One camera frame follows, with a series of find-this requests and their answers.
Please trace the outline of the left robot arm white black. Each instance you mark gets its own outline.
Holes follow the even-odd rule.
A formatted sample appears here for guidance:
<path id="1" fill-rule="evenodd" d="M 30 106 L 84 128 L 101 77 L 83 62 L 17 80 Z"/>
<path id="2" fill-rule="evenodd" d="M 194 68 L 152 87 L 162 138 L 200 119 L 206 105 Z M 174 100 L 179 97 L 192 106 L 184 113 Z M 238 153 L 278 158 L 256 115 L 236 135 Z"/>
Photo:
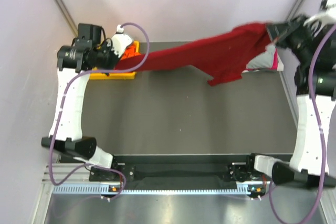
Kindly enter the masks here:
<path id="1" fill-rule="evenodd" d="M 95 137 L 83 135 L 83 100 L 90 75 L 108 74 L 132 43 L 123 25 L 118 25 L 110 38 L 101 26 L 78 25 L 78 35 L 71 45 L 61 46 L 57 52 L 55 116 L 48 135 L 41 139 L 42 147 L 52 153 L 102 167 L 101 174 L 107 180 L 116 179 L 119 168 L 113 164 L 113 155 L 100 148 Z"/>

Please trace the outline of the dark red t shirt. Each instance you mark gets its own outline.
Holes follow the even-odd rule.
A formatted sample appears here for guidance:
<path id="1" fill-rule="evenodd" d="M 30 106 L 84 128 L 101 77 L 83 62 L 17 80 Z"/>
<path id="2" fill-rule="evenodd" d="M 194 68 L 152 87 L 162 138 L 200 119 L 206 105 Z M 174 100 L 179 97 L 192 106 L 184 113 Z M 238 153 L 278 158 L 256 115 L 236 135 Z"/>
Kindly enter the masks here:
<path id="1" fill-rule="evenodd" d="M 117 70 L 136 67 L 140 71 L 173 70 L 193 66 L 210 75 L 210 86 L 241 79 L 247 64 L 270 44 L 266 23 L 240 25 L 230 32 L 122 59 Z"/>

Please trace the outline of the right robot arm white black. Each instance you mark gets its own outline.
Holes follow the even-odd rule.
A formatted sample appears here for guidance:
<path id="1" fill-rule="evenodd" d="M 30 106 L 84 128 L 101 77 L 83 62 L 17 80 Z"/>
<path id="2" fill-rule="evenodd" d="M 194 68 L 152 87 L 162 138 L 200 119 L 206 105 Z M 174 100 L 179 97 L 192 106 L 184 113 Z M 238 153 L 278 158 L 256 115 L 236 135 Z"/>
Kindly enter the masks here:
<path id="1" fill-rule="evenodd" d="M 298 126 L 290 162 L 252 154 L 245 174 L 252 180 L 263 174 L 275 185 L 313 189 L 335 188 L 326 158 L 332 111 L 335 107 L 335 17 L 300 15 L 288 22 L 266 26 L 272 42 L 290 49 L 299 60 L 295 73 Z"/>

